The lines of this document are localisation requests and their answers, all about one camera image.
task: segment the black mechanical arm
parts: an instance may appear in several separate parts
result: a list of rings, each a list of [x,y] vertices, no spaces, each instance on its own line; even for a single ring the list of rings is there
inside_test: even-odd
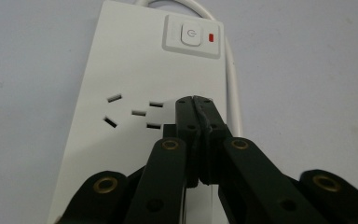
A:
[[[358,189],[322,170],[296,181],[250,140],[233,137],[211,99],[176,102],[145,167],[90,177],[58,223],[185,223],[186,189],[219,186],[229,223],[358,223]]]

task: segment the power switch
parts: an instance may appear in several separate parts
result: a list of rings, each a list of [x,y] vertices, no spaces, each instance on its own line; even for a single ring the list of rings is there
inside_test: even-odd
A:
[[[184,22],[182,25],[182,43],[196,47],[201,44],[202,31],[199,25],[193,22]]]

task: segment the table surface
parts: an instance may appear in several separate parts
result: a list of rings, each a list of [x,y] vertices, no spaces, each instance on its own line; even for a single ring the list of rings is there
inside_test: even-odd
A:
[[[358,1],[199,2],[225,24],[245,137],[284,174],[358,188]],[[101,4],[0,1],[0,223],[47,220]]]

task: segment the power strip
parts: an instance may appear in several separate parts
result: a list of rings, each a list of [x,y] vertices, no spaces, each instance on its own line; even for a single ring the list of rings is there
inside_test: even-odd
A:
[[[224,39],[221,22],[103,3],[48,224],[90,176],[130,175],[144,166],[163,124],[175,123],[177,99],[211,98],[226,121]],[[187,223],[223,223],[215,192],[202,185],[187,190]]]

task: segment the brass screw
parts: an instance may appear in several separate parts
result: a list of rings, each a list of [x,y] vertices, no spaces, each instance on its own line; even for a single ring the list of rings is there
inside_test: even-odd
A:
[[[240,139],[236,139],[236,140],[232,141],[231,145],[233,147],[235,147],[236,149],[240,149],[240,150],[244,150],[249,147],[247,142],[240,140]]]
[[[95,182],[93,189],[95,192],[100,194],[109,193],[117,187],[117,179],[112,176],[105,176]]]
[[[167,150],[174,150],[179,148],[179,143],[173,140],[167,140],[162,143],[162,147]]]
[[[338,182],[327,175],[316,175],[312,178],[313,183],[315,183],[319,188],[325,189],[331,192],[339,192],[341,186]]]

